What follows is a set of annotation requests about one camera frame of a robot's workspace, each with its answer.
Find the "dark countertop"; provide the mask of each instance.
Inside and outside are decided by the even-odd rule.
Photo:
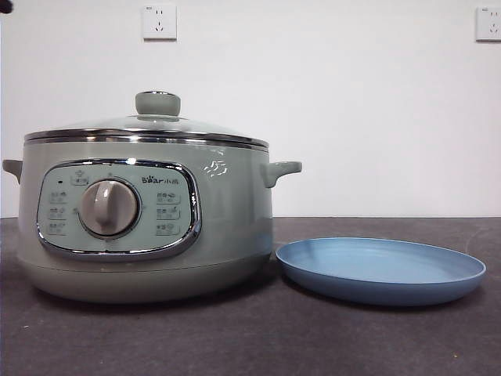
[[[96,305],[32,288],[2,219],[2,375],[501,374],[501,218],[280,218],[276,246],[309,237],[433,244],[487,265],[455,302],[384,308],[298,287],[275,259],[245,283],[179,302]]]

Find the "stainless steel rim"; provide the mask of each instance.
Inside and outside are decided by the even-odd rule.
[[[151,129],[61,129],[29,133],[24,136],[24,143],[69,143],[69,142],[108,142],[124,141],[130,143],[150,142],[165,143],[165,140],[204,141],[205,144],[218,143],[222,146],[246,147],[257,146],[268,150],[269,144],[260,139],[243,136],[231,136],[219,133],[157,131]]]

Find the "brand logo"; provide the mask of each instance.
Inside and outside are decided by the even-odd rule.
[[[143,176],[141,179],[143,184],[179,184],[178,179],[159,179],[153,175]]]

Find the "plate rim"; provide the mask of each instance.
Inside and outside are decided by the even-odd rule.
[[[472,259],[473,261],[475,262],[478,262],[480,263],[481,267],[482,267],[482,270],[476,274],[474,274],[473,276],[469,276],[469,277],[465,277],[465,278],[459,278],[459,279],[455,279],[455,280],[447,280],[447,281],[429,281],[429,282],[390,282],[390,281],[384,281],[384,280],[365,280],[365,279],[360,279],[360,278],[350,278],[350,277],[339,277],[339,276],[335,276],[335,275],[331,275],[331,274],[325,274],[325,273],[319,273],[318,271],[315,271],[315,270],[310,270],[310,269],[306,269],[306,268],[300,268],[296,265],[293,265],[291,264],[290,262],[286,261],[285,259],[283,259],[282,256],[280,256],[279,252],[285,248],[285,247],[288,247],[292,244],[296,244],[296,243],[302,243],[302,242],[305,242],[305,241],[315,241],[315,240],[374,240],[376,242],[395,242],[395,243],[404,243],[404,244],[413,244],[413,245],[423,245],[425,247],[431,247],[431,248],[438,248],[438,249],[442,249],[444,251],[449,251],[449,252],[452,252],[452,253],[455,253],[455,254],[459,254],[461,256],[467,256],[468,258]],[[375,238],[375,237],[315,237],[315,238],[308,238],[308,239],[302,239],[302,240],[296,240],[296,241],[291,241],[290,243],[287,243],[287,244],[284,244],[280,247],[278,247],[275,251],[275,255],[276,255],[276,258],[283,264],[291,267],[291,268],[294,268],[294,269],[297,269],[297,270],[300,270],[301,272],[308,272],[308,273],[312,273],[312,274],[316,274],[318,276],[321,276],[321,277],[329,277],[329,278],[337,278],[337,279],[340,279],[340,280],[348,280],[348,281],[358,281],[358,282],[368,282],[368,283],[372,283],[372,284],[392,284],[392,285],[407,285],[407,286],[411,286],[411,285],[425,285],[425,284],[455,284],[455,283],[459,283],[459,282],[464,282],[464,281],[469,281],[469,280],[475,280],[479,277],[483,277],[483,275],[485,274],[485,272],[487,271],[487,266],[481,261],[479,260],[478,258],[472,256],[472,255],[468,255],[466,253],[462,253],[462,252],[459,252],[459,251],[454,251],[453,249],[450,249],[450,248],[444,248],[444,247],[439,247],[437,245],[432,245],[432,244],[425,244],[425,243],[417,243],[417,242],[414,242],[414,241],[407,241],[407,240],[396,240],[396,239],[384,239],[384,238]]]

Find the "lid knob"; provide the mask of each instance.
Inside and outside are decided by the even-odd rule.
[[[140,92],[135,96],[135,109],[141,115],[178,116],[181,110],[181,98],[162,90]]]

